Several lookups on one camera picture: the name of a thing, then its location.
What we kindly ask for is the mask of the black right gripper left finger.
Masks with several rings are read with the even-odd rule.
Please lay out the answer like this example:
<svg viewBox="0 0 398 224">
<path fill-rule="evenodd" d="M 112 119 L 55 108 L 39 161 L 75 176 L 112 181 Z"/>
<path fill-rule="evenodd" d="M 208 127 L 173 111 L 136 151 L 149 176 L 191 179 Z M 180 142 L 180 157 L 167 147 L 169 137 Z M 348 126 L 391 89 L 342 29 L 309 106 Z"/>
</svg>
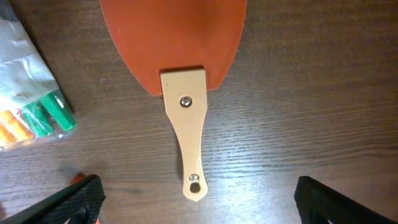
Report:
<svg viewBox="0 0 398 224">
<path fill-rule="evenodd" d="M 106 196 L 98 175 L 75 176 L 68 187 L 14 214 L 3 224 L 97 224 Z"/>
</svg>

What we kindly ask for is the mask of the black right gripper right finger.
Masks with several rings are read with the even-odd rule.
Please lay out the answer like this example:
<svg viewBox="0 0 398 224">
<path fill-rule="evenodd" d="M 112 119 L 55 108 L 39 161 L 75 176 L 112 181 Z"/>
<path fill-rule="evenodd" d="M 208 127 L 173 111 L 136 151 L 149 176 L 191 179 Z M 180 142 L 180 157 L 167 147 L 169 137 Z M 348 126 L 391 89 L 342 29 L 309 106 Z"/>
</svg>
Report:
<svg viewBox="0 0 398 224">
<path fill-rule="evenodd" d="M 397 224 L 309 176 L 298 178 L 294 199 L 302 224 Z"/>
</svg>

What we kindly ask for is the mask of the red scraper with wooden handle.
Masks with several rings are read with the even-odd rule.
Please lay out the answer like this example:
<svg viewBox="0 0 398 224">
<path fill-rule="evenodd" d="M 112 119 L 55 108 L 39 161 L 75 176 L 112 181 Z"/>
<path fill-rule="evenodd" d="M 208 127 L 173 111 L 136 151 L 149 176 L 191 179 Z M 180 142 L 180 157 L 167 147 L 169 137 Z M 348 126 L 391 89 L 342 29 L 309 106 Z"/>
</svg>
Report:
<svg viewBox="0 0 398 224">
<path fill-rule="evenodd" d="M 208 192 L 201 163 L 207 92 L 218 88 L 239 47 L 246 0 L 101 0 L 124 63 L 143 88 L 164 99 L 183 163 L 182 192 Z"/>
</svg>

